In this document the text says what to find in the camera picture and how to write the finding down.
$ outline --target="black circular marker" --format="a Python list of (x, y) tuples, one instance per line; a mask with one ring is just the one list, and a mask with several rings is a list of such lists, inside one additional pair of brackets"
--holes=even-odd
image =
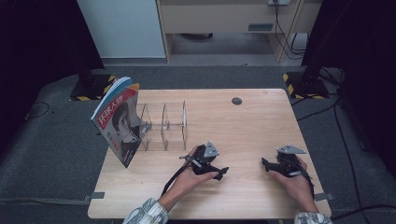
[(242, 104), (242, 99), (239, 97), (234, 97), (231, 102), (233, 102), (234, 105), (241, 105)]

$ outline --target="wooden table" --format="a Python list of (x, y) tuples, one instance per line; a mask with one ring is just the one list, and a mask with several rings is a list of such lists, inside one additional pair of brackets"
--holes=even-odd
[[(234, 105), (232, 99), (242, 99)], [(220, 155), (212, 165), (230, 167), (220, 180), (195, 188), (171, 211), (171, 219), (294, 218), (295, 202), (265, 172), (261, 157), (276, 162), (276, 149), (287, 144), (307, 150), (301, 158), (308, 164), (315, 193), (323, 192), (300, 128), (285, 91), (281, 89), (142, 90), (139, 104), (186, 102), (186, 151), (137, 151), (125, 169), (111, 150), (107, 152), (92, 199), (91, 218), (125, 218), (146, 199), (159, 198), (165, 183), (196, 145), (211, 140)], [(317, 202), (327, 216), (327, 201)]]

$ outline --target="wall outlet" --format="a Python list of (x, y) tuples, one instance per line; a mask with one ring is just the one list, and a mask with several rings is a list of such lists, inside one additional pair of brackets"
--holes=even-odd
[(290, 5), (290, 0), (268, 0), (268, 5), (273, 6), (277, 2), (279, 6), (288, 6)]

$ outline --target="gray carpet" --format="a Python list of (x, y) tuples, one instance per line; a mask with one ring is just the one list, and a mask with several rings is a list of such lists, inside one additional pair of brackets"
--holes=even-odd
[[(286, 89), (281, 75), (286, 71), (301, 70), (299, 67), (259, 66), (107, 68), (119, 77), (132, 77), (133, 82), (140, 83), (141, 89)], [(66, 77), (49, 84), (39, 93), (37, 101), (43, 103), (35, 104), (30, 113), (31, 117), (37, 118), (30, 118), (21, 126), (10, 145), (12, 150), (7, 160), (0, 167), (0, 199), (83, 200), (93, 193), (105, 158), (106, 142), (90, 121), (99, 102), (69, 101), (77, 80), (77, 76)], [(332, 84), (325, 83), (330, 92), (336, 92)], [(301, 101), (293, 106), (296, 118), (326, 108), (336, 99), (337, 96), (333, 95), (326, 100)], [(297, 101), (290, 99), (291, 104)], [(395, 179), (374, 152), (361, 150), (359, 138), (346, 112), (340, 106), (336, 108), (356, 172), (362, 205), (396, 205)], [(335, 200), (330, 201), (333, 217), (357, 209), (359, 204), (351, 164), (333, 110), (301, 120), (299, 125), (323, 188), (335, 196)], [(90, 219), (87, 210), (87, 205), (0, 203), (0, 223), (120, 222)], [(396, 219), (395, 211), (385, 208), (364, 214), (371, 223), (392, 223)], [(365, 221), (358, 213), (334, 223)]]

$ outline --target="book stand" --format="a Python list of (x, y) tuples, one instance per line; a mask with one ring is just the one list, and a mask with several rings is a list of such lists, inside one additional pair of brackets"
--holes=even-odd
[(138, 150), (186, 150), (186, 105), (183, 103), (137, 104), (141, 115)]

